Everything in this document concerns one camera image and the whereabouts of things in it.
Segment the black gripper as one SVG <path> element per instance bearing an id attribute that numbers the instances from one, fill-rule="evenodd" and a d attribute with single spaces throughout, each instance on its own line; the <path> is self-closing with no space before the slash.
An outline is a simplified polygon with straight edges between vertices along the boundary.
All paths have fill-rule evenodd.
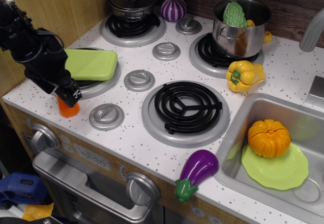
<path id="1" fill-rule="evenodd" d="M 33 58 L 24 63 L 25 75 L 46 93 L 55 90 L 68 107 L 74 107 L 82 98 L 82 93 L 65 69 L 67 54 L 64 43 L 53 33 L 38 33 L 35 38 L 40 42 L 40 48 Z"/>

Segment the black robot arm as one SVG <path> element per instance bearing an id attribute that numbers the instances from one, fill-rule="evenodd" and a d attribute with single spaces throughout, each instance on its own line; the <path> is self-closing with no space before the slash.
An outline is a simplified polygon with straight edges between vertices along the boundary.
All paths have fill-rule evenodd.
<path id="1" fill-rule="evenodd" d="M 24 65 L 27 78 L 46 93 L 55 93 L 69 108 L 81 99 L 77 82 L 65 68 L 63 40 L 44 28 L 35 29 L 14 0 L 1 0 L 1 49 Z"/>

